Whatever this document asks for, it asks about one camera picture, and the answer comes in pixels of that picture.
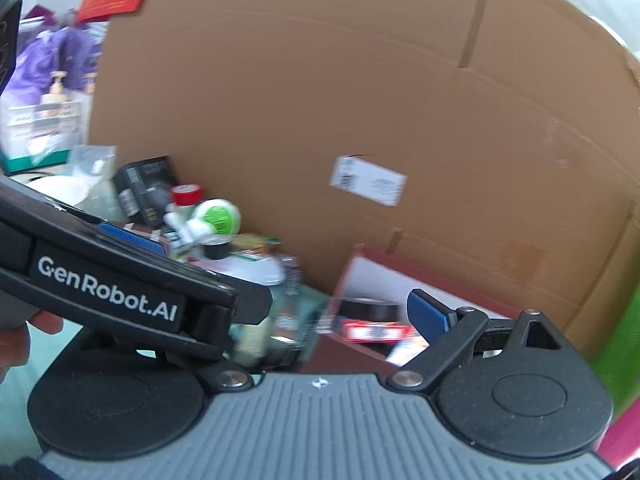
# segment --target red bottle cap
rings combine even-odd
[[[204,193],[198,184],[182,184],[173,186],[171,194],[175,205],[196,205],[204,200]]]

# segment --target black product box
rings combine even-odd
[[[171,188],[179,182],[169,158],[158,156],[125,164],[113,176],[113,184],[131,222],[159,227],[173,201]]]

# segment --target silver bolt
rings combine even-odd
[[[218,375],[218,382],[225,388],[239,388],[249,382],[250,377],[238,370],[226,370]]]
[[[414,386],[420,386],[424,382],[424,377],[422,377],[418,372],[400,370],[393,374],[391,380],[403,388],[413,388]]]

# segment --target gray ridged plate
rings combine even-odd
[[[487,456],[453,437],[421,397],[373,375],[268,374],[216,398],[164,449],[122,462],[47,453],[65,480],[601,480],[594,454],[527,465]]]

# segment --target finger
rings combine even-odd
[[[40,311],[31,317],[29,323],[38,330],[42,330],[44,333],[57,334],[62,330],[64,322],[61,317],[58,317],[55,314]]]
[[[27,325],[0,332],[0,368],[22,366],[29,359],[29,330]]]

